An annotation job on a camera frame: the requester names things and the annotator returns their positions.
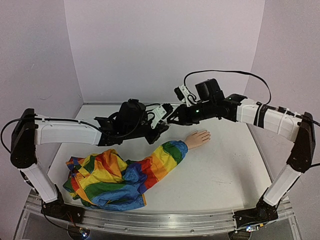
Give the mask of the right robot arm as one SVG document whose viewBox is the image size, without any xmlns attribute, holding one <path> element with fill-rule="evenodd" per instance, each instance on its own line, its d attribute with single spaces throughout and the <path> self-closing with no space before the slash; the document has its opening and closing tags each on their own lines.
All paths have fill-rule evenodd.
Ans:
<svg viewBox="0 0 320 240">
<path fill-rule="evenodd" d="M 199 101 L 194 101 L 185 85 L 175 88 L 174 92 L 182 104 L 167 117 L 167 123 L 191 126 L 211 118 L 226 119 L 271 131 L 293 143 L 285 166 L 256 206 L 233 214 L 236 230 L 248 232 L 277 220 L 282 197 L 302 174 L 314 167 L 312 160 L 316 148 L 316 122 L 313 116 L 308 112 L 298 114 L 281 106 L 263 104 L 244 95 L 225 97 L 214 78 L 196 84 L 195 88 Z"/>
</svg>

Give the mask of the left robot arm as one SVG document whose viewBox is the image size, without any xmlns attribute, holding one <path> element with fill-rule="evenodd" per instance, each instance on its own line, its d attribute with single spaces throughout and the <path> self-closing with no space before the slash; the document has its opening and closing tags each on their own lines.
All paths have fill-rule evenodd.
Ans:
<svg viewBox="0 0 320 240">
<path fill-rule="evenodd" d="M 9 122 L 16 126 L 11 134 L 11 145 L 6 150 L 24 181 L 39 194 L 41 213 L 46 217 L 80 224 L 84 208 L 64 202 L 58 186 L 41 167 L 36 146 L 71 143 L 106 147 L 137 138 L 145 138 L 153 144 L 168 130 L 165 120 L 172 112 L 173 107 L 169 103 L 155 103 L 153 109 L 147 109 L 137 99 L 129 99 L 109 117 L 96 116 L 94 120 L 98 126 L 95 126 L 79 119 L 41 116 L 33 108 L 27 108 L 20 118 Z"/>
</svg>

